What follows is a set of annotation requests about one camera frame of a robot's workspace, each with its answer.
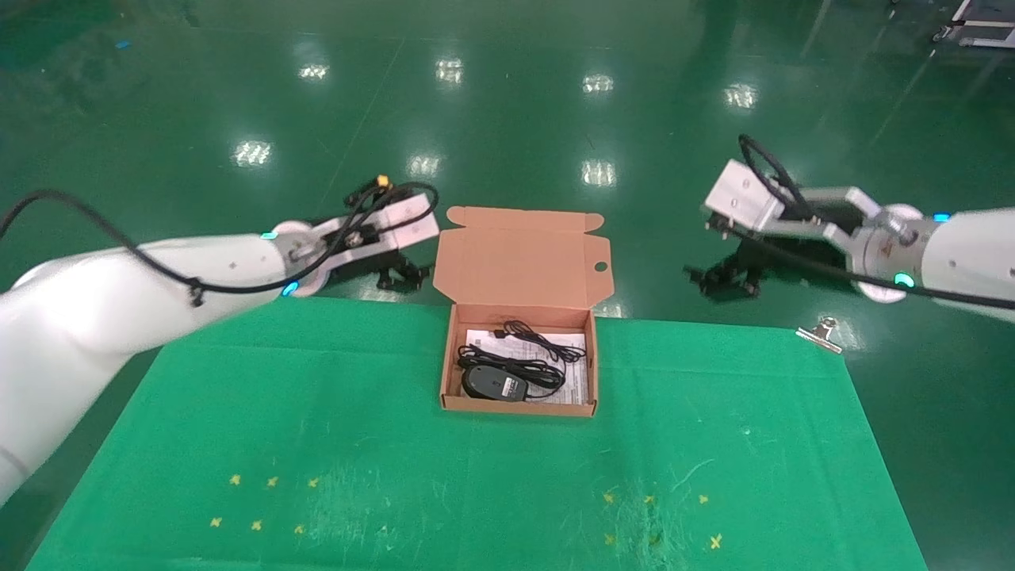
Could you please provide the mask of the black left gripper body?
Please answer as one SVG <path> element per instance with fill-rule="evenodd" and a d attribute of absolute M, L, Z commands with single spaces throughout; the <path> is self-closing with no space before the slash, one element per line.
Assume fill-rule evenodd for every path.
<path fill-rule="evenodd" d="M 362 276 L 376 276 L 376 286 L 391 286 L 395 279 L 392 272 L 405 261 L 400 251 L 387 251 L 367 258 L 359 258 L 332 268 L 327 272 L 325 286 L 337 286 L 338 283 L 352 281 Z"/>

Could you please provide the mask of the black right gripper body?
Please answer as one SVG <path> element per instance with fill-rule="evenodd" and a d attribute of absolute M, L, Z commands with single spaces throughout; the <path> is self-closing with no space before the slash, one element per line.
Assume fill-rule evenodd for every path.
<path fill-rule="evenodd" d="M 733 257 L 746 276 L 853 276 L 845 253 L 824 242 L 742 242 Z"/>

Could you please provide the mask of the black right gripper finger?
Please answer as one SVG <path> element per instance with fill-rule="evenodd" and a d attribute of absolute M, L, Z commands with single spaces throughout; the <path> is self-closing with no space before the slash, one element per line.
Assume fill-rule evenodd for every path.
<path fill-rule="evenodd" d="M 690 282 L 696 285 L 742 285 L 745 270 L 739 258 L 724 258 L 708 268 L 686 266 Z"/>
<path fill-rule="evenodd" d="M 760 276 L 743 276 L 743 278 L 734 279 L 706 276 L 701 281 L 701 293 L 704 297 L 758 297 L 760 285 Z"/>

